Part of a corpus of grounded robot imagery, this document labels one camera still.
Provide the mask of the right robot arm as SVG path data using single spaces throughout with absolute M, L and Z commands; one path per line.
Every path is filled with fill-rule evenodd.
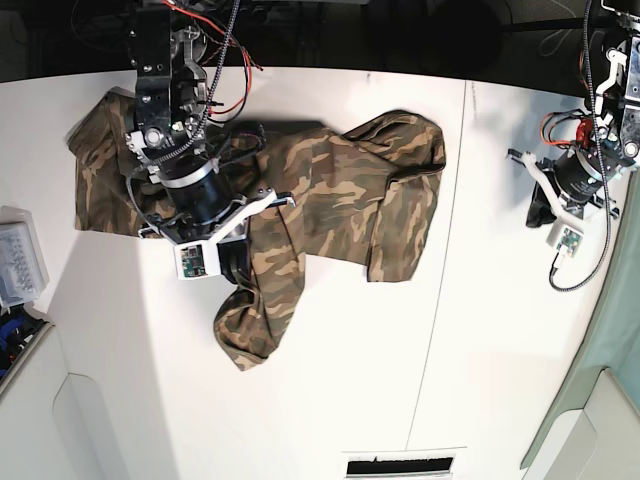
M 255 122 L 212 131 L 222 70 L 209 79 L 203 66 L 206 20 L 177 1 L 143 1 L 136 10 L 130 33 L 135 104 L 125 143 L 137 165 L 126 187 L 145 178 L 166 193 L 168 215 L 146 213 L 138 202 L 133 207 L 144 222 L 140 237 L 155 234 L 172 244 L 179 279 L 223 276 L 248 286 L 251 218 L 293 197 L 237 182 L 266 136 Z

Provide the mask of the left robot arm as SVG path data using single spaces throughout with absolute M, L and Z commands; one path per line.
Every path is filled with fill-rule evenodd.
M 526 217 L 528 228 L 553 223 L 557 208 L 577 219 L 588 204 L 603 208 L 598 195 L 610 180 L 639 166 L 639 3 L 602 1 L 619 23 L 602 40 L 599 59 L 606 77 L 594 78 L 591 30 L 583 29 L 578 74 L 586 89 L 584 106 L 550 112 L 540 123 L 544 144 L 561 151 L 557 159 L 536 160 L 536 182 Z

